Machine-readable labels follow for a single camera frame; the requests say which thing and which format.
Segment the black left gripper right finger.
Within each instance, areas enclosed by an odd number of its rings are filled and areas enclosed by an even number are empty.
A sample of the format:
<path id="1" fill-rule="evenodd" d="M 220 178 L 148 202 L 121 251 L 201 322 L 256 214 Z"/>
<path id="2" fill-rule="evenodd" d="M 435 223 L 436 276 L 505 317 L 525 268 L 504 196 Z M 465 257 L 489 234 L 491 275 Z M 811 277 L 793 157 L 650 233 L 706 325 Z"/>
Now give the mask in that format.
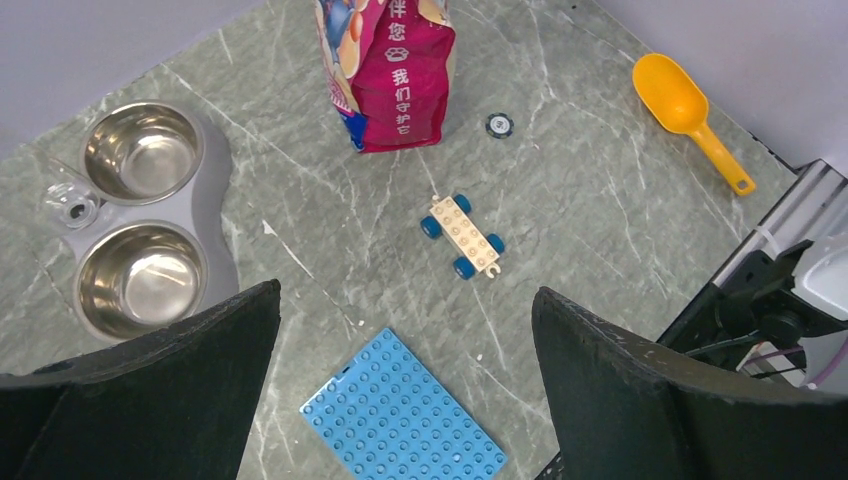
<path id="1" fill-rule="evenodd" d="M 532 332 L 569 479 L 843 479 L 847 400 L 699 362 L 556 291 Z"/>

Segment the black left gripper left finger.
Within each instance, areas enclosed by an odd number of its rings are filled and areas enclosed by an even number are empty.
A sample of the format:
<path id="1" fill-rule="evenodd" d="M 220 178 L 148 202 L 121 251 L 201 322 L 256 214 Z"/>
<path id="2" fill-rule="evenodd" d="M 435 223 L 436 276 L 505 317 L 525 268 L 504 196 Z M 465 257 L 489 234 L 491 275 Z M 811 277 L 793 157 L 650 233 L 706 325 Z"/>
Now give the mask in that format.
<path id="1" fill-rule="evenodd" d="M 233 479 L 277 338 L 277 280 L 1 378 L 5 479 Z"/>

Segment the yellow plastic scoop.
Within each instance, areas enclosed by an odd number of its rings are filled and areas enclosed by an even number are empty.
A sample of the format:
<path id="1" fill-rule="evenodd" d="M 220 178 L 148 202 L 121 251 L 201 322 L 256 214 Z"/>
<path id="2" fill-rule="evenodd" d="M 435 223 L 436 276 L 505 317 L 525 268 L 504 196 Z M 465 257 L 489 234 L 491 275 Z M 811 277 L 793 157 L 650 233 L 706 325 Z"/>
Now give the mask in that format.
<path id="1" fill-rule="evenodd" d="M 661 53 L 646 54 L 633 66 L 632 83 L 658 123 L 690 137 L 737 195 L 756 190 L 752 177 L 709 127 L 708 99 L 678 63 Z"/>

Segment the pink pet food bag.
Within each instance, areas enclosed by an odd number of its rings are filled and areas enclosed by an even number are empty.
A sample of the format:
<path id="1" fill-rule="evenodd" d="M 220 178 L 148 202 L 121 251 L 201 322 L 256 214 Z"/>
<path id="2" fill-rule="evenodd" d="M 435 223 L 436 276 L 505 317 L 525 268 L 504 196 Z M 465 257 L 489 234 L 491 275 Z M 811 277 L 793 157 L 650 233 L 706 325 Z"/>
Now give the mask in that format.
<path id="1" fill-rule="evenodd" d="M 314 13 L 330 98 L 353 148 L 439 143 L 455 67 L 447 2 L 323 0 Z"/>

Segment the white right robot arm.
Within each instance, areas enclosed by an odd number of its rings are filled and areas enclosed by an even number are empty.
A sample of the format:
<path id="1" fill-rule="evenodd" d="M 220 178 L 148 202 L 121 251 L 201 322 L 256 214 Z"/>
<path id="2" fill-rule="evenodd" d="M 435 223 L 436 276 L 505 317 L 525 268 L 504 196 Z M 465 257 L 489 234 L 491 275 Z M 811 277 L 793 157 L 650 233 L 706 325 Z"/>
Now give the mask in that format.
<path id="1" fill-rule="evenodd" d="M 659 344 L 723 370 L 847 392 L 847 236 L 745 255 L 708 283 Z"/>

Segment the near steel bowl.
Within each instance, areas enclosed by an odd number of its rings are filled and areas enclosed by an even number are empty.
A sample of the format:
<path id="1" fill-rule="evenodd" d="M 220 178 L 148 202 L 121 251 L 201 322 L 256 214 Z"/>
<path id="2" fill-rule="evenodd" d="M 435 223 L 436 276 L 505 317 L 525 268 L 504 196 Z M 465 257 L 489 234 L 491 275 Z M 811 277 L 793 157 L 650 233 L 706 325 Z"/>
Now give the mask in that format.
<path id="1" fill-rule="evenodd" d="M 136 221 L 85 251 L 72 305 L 89 333 L 119 343 L 191 316 L 207 280 L 207 261 L 192 234 L 169 222 Z"/>

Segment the steel bowl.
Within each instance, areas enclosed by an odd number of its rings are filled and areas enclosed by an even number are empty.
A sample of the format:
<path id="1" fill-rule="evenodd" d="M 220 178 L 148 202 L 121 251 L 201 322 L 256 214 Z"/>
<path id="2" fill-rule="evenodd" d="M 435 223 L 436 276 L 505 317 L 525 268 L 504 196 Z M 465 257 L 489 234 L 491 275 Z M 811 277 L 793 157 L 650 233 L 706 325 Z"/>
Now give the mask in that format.
<path id="1" fill-rule="evenodd" d="M 80 153 L 82 173 L 111 202 L 147 205 L 178 192 L 204 153 L 198 118 L 174 104 L 122 105 L 89 129 Z"/>
<path id="2" fill-rule="evenodd" d="M 192 234 L 169 222 L 136 221 L 85 251 L 72 305 L 89 333 L 119 343 L 191 316 L 207 280 L 207 261 Z"/>

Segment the blue studded building baseplate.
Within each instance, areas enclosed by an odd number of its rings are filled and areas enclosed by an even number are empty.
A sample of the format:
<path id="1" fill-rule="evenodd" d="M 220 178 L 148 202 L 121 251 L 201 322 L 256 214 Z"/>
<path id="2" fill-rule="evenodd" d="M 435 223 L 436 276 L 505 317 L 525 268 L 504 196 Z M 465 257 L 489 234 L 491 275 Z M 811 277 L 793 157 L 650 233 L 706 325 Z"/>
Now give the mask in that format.
<path id="1" fill-rule="evenodd" d="M 508 461 L 390 328 L 299 412 L 356 479 L 492 479 Z"/>

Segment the beige toy car blue wheels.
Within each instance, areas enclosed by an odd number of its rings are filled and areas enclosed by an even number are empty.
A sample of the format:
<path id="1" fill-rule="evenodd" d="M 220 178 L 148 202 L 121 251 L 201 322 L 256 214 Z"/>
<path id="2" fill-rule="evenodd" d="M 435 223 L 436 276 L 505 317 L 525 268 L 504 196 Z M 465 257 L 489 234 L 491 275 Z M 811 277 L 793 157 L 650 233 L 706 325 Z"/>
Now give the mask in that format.
<path id="1" fill-rule="evenodd" d="M 503 240 L 495 233 L 484 234 L 469 217 L 472 205 L 462 194 L 431 197 L 429 213 L 420 220 L 420 228 L 433 240 L 446 238 L 459 256 L 453 269 L 463 280 L 482 273 L 493 279 L 501 273 L 498 261 L 505 252 Z"/>

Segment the far steel bowl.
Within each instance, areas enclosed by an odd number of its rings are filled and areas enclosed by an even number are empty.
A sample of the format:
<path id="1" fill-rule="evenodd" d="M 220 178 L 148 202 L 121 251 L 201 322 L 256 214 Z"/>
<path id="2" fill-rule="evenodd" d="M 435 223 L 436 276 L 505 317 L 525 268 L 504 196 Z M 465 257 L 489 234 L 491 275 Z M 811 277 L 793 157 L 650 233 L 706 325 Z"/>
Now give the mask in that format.
<path id="1" fill-rule="evenodd" d="M 122 105 L 89 129 L 80 153 L 82 173 L 111 202 L 147 205 L 178 192 L 204 153 L 198 118 L 174 104 Z"/>

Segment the dark poker chip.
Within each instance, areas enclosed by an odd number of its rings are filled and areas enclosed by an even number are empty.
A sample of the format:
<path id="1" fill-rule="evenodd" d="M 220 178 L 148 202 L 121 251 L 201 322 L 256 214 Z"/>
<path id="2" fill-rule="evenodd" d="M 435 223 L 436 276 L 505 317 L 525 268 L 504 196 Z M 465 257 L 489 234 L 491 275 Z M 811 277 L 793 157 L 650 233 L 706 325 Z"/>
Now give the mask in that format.
<path id="1" fill-rule="evenodd" d="M 486 119 L 485 130 L 493 138 L 505 139 L 513 134 L 514 122 L 503 112 L 492 113 Z"/>

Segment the aluminium frame rail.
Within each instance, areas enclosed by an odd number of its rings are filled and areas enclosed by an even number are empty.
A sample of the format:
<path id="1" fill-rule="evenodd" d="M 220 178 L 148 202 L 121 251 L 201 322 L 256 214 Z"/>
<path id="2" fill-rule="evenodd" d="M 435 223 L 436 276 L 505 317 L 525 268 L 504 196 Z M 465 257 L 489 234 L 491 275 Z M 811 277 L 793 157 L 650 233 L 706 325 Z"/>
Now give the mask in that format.
<path id="1" fill-rule="evenodd" d="M 744 258 L 761 250 L 774 259 L 803 240 L 847 231 L 847 178 L 823 160 L 805 167 L 795 183 L 743 239 L 710 282 L 722 286 Z"/>

